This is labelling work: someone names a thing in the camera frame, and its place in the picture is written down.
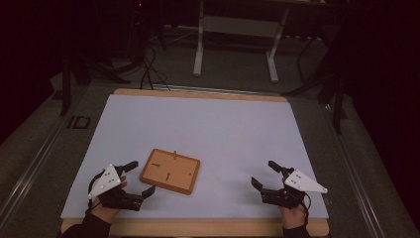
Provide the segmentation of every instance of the table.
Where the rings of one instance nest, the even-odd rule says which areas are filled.
[[[139,103],[146,101],[146,104],[142,104],[141,110],[138,107]],[[175,104],[177,105],[175,109],[170,111],[170,108],[173,108]],[[277,108],[280,111],[267,110],[270,108]],[[123,111],[130,112],[130,116],[122,117],[121,112]],[[186,123],[187,127],[179,128],[182,127],[183,120],[189,118],[188,113],[198,117],[192,120],[196,124],[188,122]],[[221,116],[226,113],[230,113],[226,118]],[[252,127],[248,130],[231,128],[230,130],[235,133],[225,134],[224,136],[228,138],[207,140],[211,138],[212,133],[226,131],[224,125],[219,125],[217,128],[212,127],[212,123],[218,124],[221,122],[220,120],[225,121],[225,119],[227,119],[225,126],[228,126],[228,129],[234,125],[229,124],[231,119],[236,125],[245,123]],[[278,125],[283,126],[267,126],[270,124],[258,123],[262,119],[266,120],[266,123],[280,121],[281,123]],[[154,127],[150,120],[157,123],[155,129],[162,128],[160,123],[165,121],[170,121],[177,127],[159,131],[152,129],[151,133],[147,131],[147,128]],[[133,121],[136,122],[136,127],[124,129]],[[276,128],[282,128],[283,135],[287,134],[287,137],[272,136],[281,135]],[[173,135],[182,134],[186,135],[181,138],[182,140],[170,138]],[[250,140],[254,140],[251,145],[245,147],[241,144],[249,144]],[[251,186],[251,177],[256,177],[266,187],[278,186],[278,174],[266,165],[268,160],[278,161],[273,157],[273,153],[275,153],[284,155],[284,159],[281,159],[283,164],[299,168],[310,177],[315,178],[290,105],[282,97],[118,89],[107,102],[83,164],[71,188],[61,216],[63,219],[61,230],[64,231],[72,224],[81,222],[86,209],[87,185],[97,174],[97,171],[100,172],[110,162],[114,161],[113,164],[118,166],[116,163],[125,165],[132,160],[138,160],[140,166],[127,173],[129,185],[126,191],[139,193],[149,187],[146,184],[139,185],[138,176],[150,152],[144,148],[151,148],[157,144],[157,147],[161,146],[168,150],[179,149],[177,150],[179,154],[187,154],[187,156],[201,161],[201,168],[192,194],[184,195],[157,189],[153,196],[145,200],[139,212],[126,210],[120,212],[111,227],[111,235],[279,236],[281,235],[279,213],[274,206],[261,203],[260,194]],[[264,146],[266,146],[265,149],[258,149],[258,147]],[[252,150],[256,150],[255,153],[266,160],[256,160]],[[314,236],[327,235],[329,232],[328,213],[322,196],[319,193],[310,193],[310,195],[312,207],[310,208],[308,230]]]
[[[273,38],[271,48],[265,53],[269,77],[271,82],[273,83],[278,82],[278,76],[274,62],[274,55],[277,51],[278,43],[280,41],[281,34],[286,24],[290,7],[292,5],[314,5],[317,7],[343,8],[342,4],[327,4],[324,0],[276,0],[271,2],[276,2],[279,5],[283,5],[284,8],[282,9],[282,12],[279,13],[281,17],[279,18],[278,22],[273,22],[205,15],[204,2],[205,0],[200,0],[200,12],[198,21],[198,45],[195,55],[193,74],[195,76],[201,75],[204,32],[218,32],[246,36],[267,37]]]

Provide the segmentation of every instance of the white paper sheet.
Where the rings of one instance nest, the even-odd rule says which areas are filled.
[[[282,188],[281,174],[267,165],[272,160],[315,179],[288,103],[111,95],[61,217],[84,216],[88,185],[109,164],[138,161],[126,173],[125,191],[140,194],[149,187],[139,175],[153,148],[201,161],[194,190],[157,187],[140,211],[123,210],[120,218],[279,217],[275,206],[262,203],[251,177]],[[327,218],[321,194],[309,194],[310,216]]]

